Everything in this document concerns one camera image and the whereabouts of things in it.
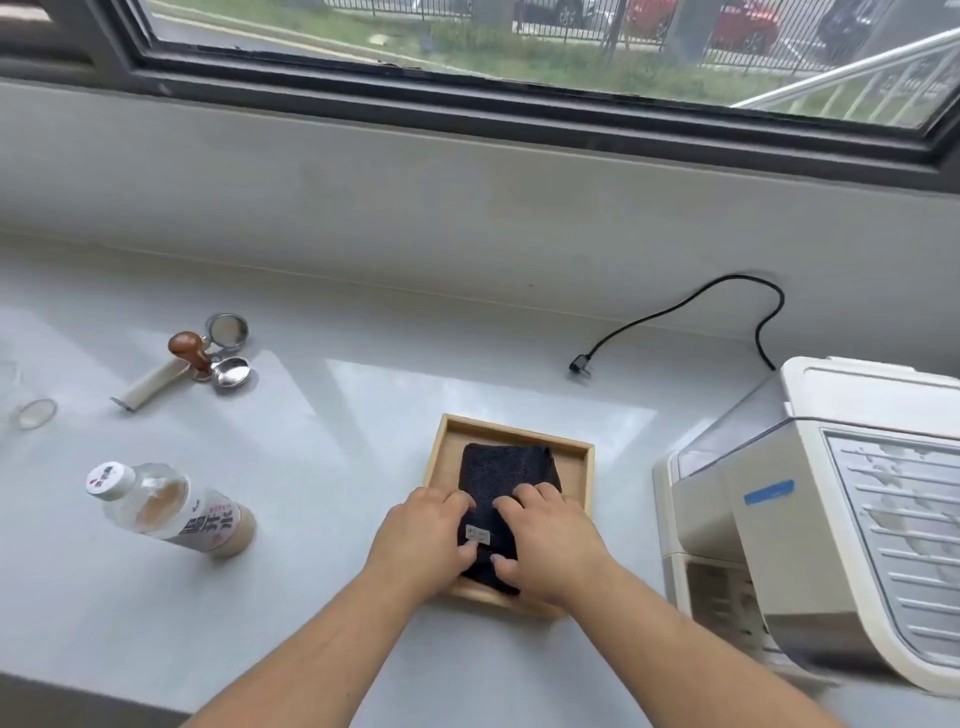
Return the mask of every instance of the hand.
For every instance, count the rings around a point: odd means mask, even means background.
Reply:
[[[516,539],[516,559],[494,555],[497,577],[525,595],[567,606],[613,559],[584,509],[550,483],[516,486],[493,502]]]
[[[473,498],[464,491],[418,488],[380,524],[363,571],[397,586],[412,608],[439,594],[477,557],[477,544],[457,546],[457,527]]]

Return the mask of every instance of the red car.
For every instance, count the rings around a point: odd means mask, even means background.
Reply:
[[[630,0],[629,36],[663,40],[673,20],[677,0]],[[780,18],[759,0],[727,0],[720,11],[710,45],[764,56],[780,35]]]

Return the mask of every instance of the wooden tamper handle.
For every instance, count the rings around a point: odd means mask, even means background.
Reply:
[[[203,375],[210,374],[210,359],[204,353],[204,339],[199,333],[181,331],[170,337],[167,349],[173,356],[183,359]]]

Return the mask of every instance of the car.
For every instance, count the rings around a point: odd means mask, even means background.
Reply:
[[[561,28],[584,27],[583,0],[518,0],[517,22],[547,23]]]
[[[678,0],[630,0],[628,36],[663,41]],[[710,46],[765,56],[780,36],[780,17],[759,0],[727,0],[713,26]]]
[[[817,37],[833,65],[845,65],[874,31],[879,6],[875,0],[833,0],[817,21]]]

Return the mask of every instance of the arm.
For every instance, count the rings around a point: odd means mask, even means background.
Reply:
[[[476,559],[457,546],[471,505],[418,488],[394,506],[357,577],[184,728],[346,728],[417,607]]]
[[[657,728],[843,728],[619,566],[593,523],[548,483],[493,505],[516,537],[497,576],[577,620]]]

